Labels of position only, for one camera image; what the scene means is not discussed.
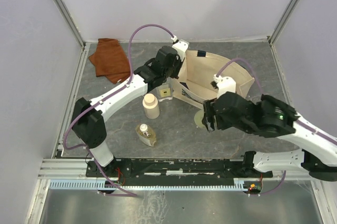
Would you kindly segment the pale green lotion bottle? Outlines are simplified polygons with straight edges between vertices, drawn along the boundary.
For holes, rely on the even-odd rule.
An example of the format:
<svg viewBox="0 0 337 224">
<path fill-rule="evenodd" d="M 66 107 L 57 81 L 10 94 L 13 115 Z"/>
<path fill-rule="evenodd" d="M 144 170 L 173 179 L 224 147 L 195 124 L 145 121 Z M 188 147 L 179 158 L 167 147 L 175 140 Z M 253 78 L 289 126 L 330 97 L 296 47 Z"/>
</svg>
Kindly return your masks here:
<svg viewBox="0 0 337 224">
<path fill-rule="evenodd" d="M 194 123 L 198 128 L 201 128 L 201 129 L 206 128 L 206 126 L 202 122 L 203 118 L 204 118 L 204 111 L 203 110 L 197 111 L 194 116 Z"/>
</svg>

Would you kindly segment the cream canvas tote bag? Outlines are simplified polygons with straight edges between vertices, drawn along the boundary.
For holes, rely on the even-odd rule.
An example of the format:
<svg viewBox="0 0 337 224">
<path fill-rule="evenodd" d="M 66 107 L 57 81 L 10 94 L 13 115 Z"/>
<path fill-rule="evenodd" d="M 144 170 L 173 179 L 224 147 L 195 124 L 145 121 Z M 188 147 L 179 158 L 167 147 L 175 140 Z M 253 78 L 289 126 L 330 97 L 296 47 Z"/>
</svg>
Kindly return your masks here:
<svg viewBox="0 0 337 224">
<path fill-rule="evenodd" d="M 187 50 L 179 72 L 172 80 L 173 97 L 202 109 L 203 102 L 233 92 L 245 98 L 255 78 L 242 66 L 223 56 Z"/>
</svg>

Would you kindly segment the amber liquid clear bottle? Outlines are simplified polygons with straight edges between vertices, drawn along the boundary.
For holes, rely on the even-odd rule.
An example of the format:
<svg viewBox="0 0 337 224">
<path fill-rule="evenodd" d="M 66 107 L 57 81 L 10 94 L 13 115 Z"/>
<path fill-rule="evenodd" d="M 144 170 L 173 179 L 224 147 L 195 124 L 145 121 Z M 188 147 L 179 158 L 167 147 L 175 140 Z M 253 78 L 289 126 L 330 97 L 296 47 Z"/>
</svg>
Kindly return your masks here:
<svg viewBox="0 0 337 224">
<path fill-rule="evenodd" d="M 154 130 L 147 124 L 139 124 L 136 127 L 136 133 L 139 139 L 147 146 L 154 147 L 157 143 L 156 133 Z"/>
</svg>

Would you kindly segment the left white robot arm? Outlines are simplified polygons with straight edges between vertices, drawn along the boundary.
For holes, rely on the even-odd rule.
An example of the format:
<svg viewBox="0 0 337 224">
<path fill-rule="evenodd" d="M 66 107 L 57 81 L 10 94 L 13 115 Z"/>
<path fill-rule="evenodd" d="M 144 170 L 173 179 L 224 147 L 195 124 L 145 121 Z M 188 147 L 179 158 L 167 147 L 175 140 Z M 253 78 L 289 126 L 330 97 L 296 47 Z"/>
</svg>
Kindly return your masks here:
<svg viewBox="0 0 337 224">
<path fill-rule="evenodd" d="M 156 57 L 137 68 L 120 85 L 90 101 L 84 98 L 76 101 L 71 129 L 88 147 L 103 176 L 110 177 L 116 171 L 114 155 L 105 140 L 105 122 L 116 111 L 161 86 L 168 78 L 177 79 L 187 49 L 188 46 L 181 43 L 163 46 Z"/>
</svg>

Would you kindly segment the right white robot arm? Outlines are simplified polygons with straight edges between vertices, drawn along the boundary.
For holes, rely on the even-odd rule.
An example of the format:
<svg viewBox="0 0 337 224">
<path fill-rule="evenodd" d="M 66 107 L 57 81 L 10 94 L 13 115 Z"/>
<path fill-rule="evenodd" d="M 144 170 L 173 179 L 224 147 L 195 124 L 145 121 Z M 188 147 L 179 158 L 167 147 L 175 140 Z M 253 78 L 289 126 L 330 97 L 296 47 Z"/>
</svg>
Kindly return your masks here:
<svg viewBox="0 0 337 224">
<path fill-rule="evenodd" d="M 263 94 L 253 103 L 226 92 L 203 103 L 202 124 L 208 131 L 236 128 L 246 134 L 277 138 L 298 146 L 289 152 L 248 151 L 241 163 L 247 177 L 258 172 L 306 170 L 319 180 L 336 181 L 336 137 L 304 119 L 295 108 Z"/>
</svg>

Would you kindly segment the square perfume bottle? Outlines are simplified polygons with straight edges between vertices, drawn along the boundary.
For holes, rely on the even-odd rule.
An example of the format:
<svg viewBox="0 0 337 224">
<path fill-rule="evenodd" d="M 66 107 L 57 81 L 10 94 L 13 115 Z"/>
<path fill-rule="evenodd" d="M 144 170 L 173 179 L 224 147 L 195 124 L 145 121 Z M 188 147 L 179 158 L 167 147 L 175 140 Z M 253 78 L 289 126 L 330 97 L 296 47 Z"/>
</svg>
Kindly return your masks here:
<svg viewBox="0 0 337 224">
<path fill-rule="evenodd" d="M 157 98 L 159 102 L 164 100 L 173 99 L 173 87 L 171 78 L 167 78 L 166 81 L 156 88 Z"/>
</svg>

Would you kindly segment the beige pump bottle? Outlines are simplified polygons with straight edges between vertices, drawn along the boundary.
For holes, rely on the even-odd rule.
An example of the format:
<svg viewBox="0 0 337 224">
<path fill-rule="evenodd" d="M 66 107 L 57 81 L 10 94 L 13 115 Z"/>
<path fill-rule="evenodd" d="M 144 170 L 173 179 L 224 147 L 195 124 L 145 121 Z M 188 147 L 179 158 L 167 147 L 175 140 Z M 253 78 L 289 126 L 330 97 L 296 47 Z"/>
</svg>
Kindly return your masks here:
<svg viewBox="0 0 337 224">
<path fill-rule="evenodd" d="M 152 93 L 148 93 L 144 95 L 143 101 L 143 108 L 145 111 L 145 115 L 149 119 L 156 119 L 160 115 L 159 105 L 158 105 L 158 99 L 155 95 Z"/>
</svg>

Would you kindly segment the brown folded towel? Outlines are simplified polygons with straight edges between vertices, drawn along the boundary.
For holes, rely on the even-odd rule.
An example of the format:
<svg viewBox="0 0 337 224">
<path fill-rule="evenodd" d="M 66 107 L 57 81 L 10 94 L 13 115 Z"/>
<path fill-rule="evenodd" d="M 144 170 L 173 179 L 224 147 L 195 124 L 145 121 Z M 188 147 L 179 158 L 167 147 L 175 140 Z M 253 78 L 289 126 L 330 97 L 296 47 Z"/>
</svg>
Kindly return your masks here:
<svg viewBox="0 0 337 224">
<path fill-rule="evenodd" d="M 123 82 L 131 75 L 128 58 L 116 39 L 99 38 L 89 61 L 95 67 L 96 77 L 104 76 L 113 84 Z"/>
</svg>

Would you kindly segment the small circuit board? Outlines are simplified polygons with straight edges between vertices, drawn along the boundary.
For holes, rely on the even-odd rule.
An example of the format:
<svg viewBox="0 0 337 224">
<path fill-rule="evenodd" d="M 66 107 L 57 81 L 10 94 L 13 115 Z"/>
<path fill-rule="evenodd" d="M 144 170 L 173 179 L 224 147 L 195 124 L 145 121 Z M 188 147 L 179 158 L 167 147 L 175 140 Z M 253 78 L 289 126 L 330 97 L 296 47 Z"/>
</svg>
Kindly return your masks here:
<svg viewBox="0 0 337 224">
<path fill-rule="evenodd" d="M 262 190 L 262 187 L 261 187 L 261 184 L 259 183 L 253 183 L 249 186 L 248 188 L 248 192 L 250 194 L 257 194 L 257 193 L 260 193 Z"/>
</svg>

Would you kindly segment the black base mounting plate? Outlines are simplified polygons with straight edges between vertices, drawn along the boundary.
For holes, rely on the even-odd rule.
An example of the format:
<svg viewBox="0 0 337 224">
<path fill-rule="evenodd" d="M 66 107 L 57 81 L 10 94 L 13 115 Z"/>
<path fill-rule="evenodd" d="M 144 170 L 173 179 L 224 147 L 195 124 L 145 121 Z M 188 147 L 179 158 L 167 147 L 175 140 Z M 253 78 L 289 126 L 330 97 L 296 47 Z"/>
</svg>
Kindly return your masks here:
<svg viewBox="0 0 337 224">
<path fill-rule="evenodd" d="M 271 178 L 271 171 L 261 173 L 243 160 L 231 159 L 139 159 L 120 158 L 103 168 L 111 179 L 152 177 L 193 177 L 226 179 Z"/>
</svg>

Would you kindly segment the aluminium frame rail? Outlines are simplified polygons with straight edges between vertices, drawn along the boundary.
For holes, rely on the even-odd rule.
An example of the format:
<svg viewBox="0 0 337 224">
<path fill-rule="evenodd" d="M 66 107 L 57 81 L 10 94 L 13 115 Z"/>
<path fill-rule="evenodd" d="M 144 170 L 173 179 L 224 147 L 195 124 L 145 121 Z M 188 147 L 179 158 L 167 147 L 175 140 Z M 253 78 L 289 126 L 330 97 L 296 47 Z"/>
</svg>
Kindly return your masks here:
<svg viewBox="0 0 337 224">
<path fill-rule="evenodd" d="M 38 179 L 86 179 L 85 159 L 44 159 Z"/>
</svg>

